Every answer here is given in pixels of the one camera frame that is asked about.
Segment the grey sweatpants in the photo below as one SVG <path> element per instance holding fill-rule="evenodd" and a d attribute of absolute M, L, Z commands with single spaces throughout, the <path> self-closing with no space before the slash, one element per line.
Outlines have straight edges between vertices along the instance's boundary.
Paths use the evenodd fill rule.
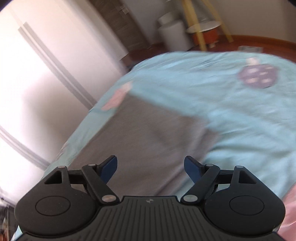
<path fill-rule="evenodd" d="M 117 196 L 172 195 L 187 181 L 185 157 L 202 161 L 217 139 L 200 118 L 127 95 L 70 169 L 100 164 L 114 155 L 118 168 L 108 186 Z"/>

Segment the light blue bed sheet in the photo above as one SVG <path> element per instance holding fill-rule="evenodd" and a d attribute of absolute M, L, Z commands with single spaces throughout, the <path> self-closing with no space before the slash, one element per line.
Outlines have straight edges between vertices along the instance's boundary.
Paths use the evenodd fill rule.
<path fill-rule="evenodd" d="M 244 52 L 172 52 L 137 64 L 89 111 L 46 169 L 68 166 L 124 97 L 199 117 L 220 135 L 206 160 L 244 165 L 284 200 L 279 233 L 295 240 L 295 63 Z"/>

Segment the white wardrobe with dark trim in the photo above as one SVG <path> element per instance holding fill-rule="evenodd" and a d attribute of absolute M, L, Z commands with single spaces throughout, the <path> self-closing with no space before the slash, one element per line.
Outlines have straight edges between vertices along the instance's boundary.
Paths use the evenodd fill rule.
<path fill-rule="evenodd" d="M 88 1 L 12 1 L 1 11 L 1 194 L 18 200 L 100 129 L 99 99 L 126 50 Z"/>

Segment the orange round stool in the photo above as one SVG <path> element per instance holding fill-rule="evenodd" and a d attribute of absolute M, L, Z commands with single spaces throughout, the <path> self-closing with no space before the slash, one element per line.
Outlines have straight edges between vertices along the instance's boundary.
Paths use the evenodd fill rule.
<path fill-rule="evenodd" d="M 215 47 L 215 44 L 219 42 L 219 35 L 216 28 L 204 31 L 203 37 L 205 40 L 205 44 L 208 45 L 210 48 Z"/>

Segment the round table with yellow legs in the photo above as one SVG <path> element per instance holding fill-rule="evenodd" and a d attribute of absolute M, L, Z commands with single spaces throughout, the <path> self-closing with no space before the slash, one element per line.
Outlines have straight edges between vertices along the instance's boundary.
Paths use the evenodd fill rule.
<path fill-rule="evenodd" d="M 221 28 L 222 32 L 224 33 L 229 43 L 234 42 L 234 39 L 230 31 L 222 21 L 222 18 L 219 16 L 214 6 L 210 3 L 210 1 L 202 1 L 202 2 L 205 5 L 205 7 L 209 10 L 211 15 L 214 17 L 214 20 L 217 23 L 216 27 L 214 27 L 213 21 L 212 23 L 199 22 L 197 14 L 195 12 L 193 1 L 190 1 L 190 0 L 181 1 L 187 24 L 189 26 L 189 29 L 192 30 L 193 34 L 197 37 L 200 50 L 204 52 L 207 51 L 206 41 L 204 39 L 203 33 L 218 27 Z"/>

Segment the white cylindrical bin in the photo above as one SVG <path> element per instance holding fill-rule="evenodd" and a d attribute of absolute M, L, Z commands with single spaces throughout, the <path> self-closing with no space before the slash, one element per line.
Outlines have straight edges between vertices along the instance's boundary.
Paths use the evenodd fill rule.
<path fill-rule="evenodd" d="M 168 51 L 188 51 L 192 48 L 192 42 L 186 33 L 182 20 L 162 25 L 158 31 Z"/>

